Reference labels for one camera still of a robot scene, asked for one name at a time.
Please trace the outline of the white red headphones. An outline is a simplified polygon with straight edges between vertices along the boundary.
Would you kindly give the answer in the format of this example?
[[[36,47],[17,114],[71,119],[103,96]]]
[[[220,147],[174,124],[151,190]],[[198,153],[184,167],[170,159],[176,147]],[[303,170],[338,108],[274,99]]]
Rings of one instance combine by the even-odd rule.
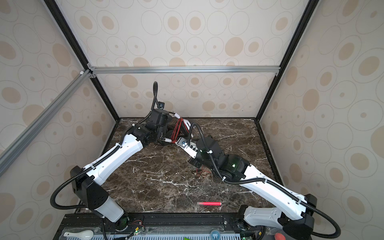
[[[166,127],[168,125],[173,124],[174,125],[174,131],[171,139],[166,139],[166,142],[171,142],[171,144],[176,144],[177,140],[182,138],[187,138],[188,134],[190,132],[191,123],[187,119],[182,118],[179,114],[170,112],[169,117],[170,122],[166,124]]]

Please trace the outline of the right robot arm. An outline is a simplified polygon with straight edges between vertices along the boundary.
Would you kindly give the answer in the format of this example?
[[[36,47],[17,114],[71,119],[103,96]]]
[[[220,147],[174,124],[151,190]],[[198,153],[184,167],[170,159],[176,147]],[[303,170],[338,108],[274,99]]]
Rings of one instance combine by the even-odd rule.
[[[225,154],[216,140],[204,136],[199,124],[192,123],[188,128],[183,146],[192,150],[190,155],[195,167],[205,166],[222,182],[244,187],[273,204],[272,208],[241,207],[240,216],[249,226],[279,228],[296,240],[308,240],[311,236],[336,239],[341,235],[337,222],[316,208],[316,197],[294,193],[239,155]],[[334,233],[315,232],[314,214],[327,220],[334,227]]]

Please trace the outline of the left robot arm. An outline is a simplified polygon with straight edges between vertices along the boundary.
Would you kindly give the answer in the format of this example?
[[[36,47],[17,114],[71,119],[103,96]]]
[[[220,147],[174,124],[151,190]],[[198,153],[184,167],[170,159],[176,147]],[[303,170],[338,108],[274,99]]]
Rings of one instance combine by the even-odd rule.
[[[151,143],[168,145],[172,142],[167,137],[168,124],[172,117],[164,109],[165,104],[157,99],[157,82],[153,84],[153,94],[151,111],[144,119],[128,128],[125,135],[120,138],[113,148],[83,168],[73,168],[71,178],[53,192],[50,199],[53,208],[58,210],[87,208],[112,223],[121,221],[125,211],[110,197],[102,184],[126,160]],[[73,185],[74,193],[82,201],[81,205],[63,206],[56,202],[60,191],[69,184]]]

